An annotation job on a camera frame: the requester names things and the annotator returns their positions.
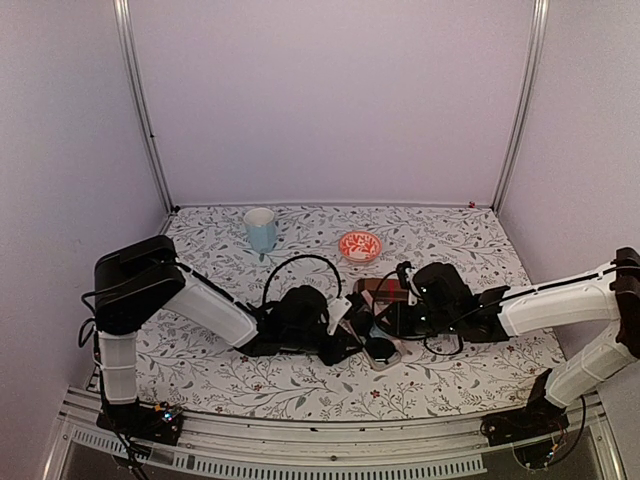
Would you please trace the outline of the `pink translucent plastic cup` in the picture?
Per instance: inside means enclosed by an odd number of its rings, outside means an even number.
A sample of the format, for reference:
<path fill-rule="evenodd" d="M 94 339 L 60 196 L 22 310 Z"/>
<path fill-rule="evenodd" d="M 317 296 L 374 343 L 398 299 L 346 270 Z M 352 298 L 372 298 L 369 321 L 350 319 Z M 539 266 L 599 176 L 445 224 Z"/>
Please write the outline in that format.
<path fill-rule="evenodd" d="M 381 372 L 401 362 L 400 344 L 378 328 L 367 304 L 354 308 L 348 326 L 362 345 L 365 359 L 374 371 Z"/>

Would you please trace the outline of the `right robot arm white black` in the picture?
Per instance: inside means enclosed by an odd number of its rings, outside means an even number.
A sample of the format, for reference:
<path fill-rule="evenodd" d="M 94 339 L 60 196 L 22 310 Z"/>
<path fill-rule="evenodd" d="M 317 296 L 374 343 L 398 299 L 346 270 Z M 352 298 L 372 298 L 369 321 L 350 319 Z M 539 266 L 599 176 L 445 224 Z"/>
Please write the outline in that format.
<path fill-rule="evenodd" d="M 396 270 L 408 298 L 374 314 L 379 329 L 401 339 L 453 334 L 460 344 L 497 343 L 546 328 L 604 321 L 606 328 L 565 363 L 539 375 L 517 427 L 537 436 L 565 410 L 639 359 L 639 254 L 631 247 L 596 269 L 529 287 L 474 294 L 451 264 Z"/>

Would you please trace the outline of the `black sunglasses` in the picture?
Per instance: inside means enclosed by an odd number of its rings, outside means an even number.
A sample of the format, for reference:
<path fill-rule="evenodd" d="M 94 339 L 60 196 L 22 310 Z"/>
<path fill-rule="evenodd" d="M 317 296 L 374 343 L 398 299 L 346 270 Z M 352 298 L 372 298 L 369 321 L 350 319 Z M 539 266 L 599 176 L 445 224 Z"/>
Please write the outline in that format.
<path fill-rule="evenodd" d="M 374 316 L 368 311 L 361 311 L 355 314 L 350 323 L 373 364 L 390 365 L 398 351 L 391 340 L 380 335 Z"/>

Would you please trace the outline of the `brown striped glasses case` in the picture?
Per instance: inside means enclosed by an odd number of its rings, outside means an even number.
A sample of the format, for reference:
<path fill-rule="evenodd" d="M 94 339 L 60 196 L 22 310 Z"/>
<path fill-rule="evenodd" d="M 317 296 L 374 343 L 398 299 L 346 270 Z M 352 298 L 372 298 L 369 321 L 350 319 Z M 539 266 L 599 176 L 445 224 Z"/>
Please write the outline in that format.
<path fill-rule="evenodd" d="M 408 300 L 408 291 L 403 289 L 395 278 L 363 278 L 355 282 L 354 292 L 368 291 L 376 295 L 376 302 L 388 304 L 396 301 Z"/>

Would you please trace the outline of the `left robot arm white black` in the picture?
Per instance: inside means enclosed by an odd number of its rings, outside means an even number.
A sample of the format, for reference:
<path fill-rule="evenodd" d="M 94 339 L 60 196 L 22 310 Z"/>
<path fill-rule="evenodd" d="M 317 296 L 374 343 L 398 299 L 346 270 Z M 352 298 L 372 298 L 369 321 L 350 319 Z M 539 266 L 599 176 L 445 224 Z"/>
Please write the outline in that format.
<path fill-rule="evenodd" d="M 142 326 L 166 310 L 195 322 L 247 357 L 313 354 L 333 366 L 361 351 L 341 321 L 352 308 L 303 285 L 254 307 L 235 299 L 178 259 L 173 241 L 158 235 L 102 256 L 94 289 L 83 295 L 92 313 L 102 392 L 111 419 L 128 434 L 148 426 L 137 403 L 136 341 Z"/>

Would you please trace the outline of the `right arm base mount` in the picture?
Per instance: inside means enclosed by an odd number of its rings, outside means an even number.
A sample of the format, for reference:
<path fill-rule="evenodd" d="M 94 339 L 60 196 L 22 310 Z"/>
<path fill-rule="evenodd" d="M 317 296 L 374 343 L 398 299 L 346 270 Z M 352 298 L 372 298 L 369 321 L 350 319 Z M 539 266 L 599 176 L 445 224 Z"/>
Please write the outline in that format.
<path fill-rule="evenodd" d="M 545 399 L 545 384 L 551 370 L 539 375 L 524 407 L 482 417 L 480 433 L 490 446 L 504 445 L 538 436 L 559 433 L 559 440 L 518 447 L 514 454 L 517 462 L 530 470 L 549 467 L 564 440 L 569 421 L 565 407 L 557 407 Z"/>

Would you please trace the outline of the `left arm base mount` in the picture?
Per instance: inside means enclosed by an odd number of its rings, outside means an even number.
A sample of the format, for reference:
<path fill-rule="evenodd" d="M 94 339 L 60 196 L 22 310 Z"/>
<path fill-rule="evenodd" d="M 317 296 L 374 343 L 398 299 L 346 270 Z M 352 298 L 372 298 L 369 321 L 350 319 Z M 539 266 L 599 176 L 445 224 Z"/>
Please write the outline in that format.
<path fill-rule="evenodd" d="M 146 405 L 138 399 L 128 404 L 112 404 L 103 400 L 96 425 L 124 437 L 176 446 L 183 420 L 183 408 L 177 404 Z"/>

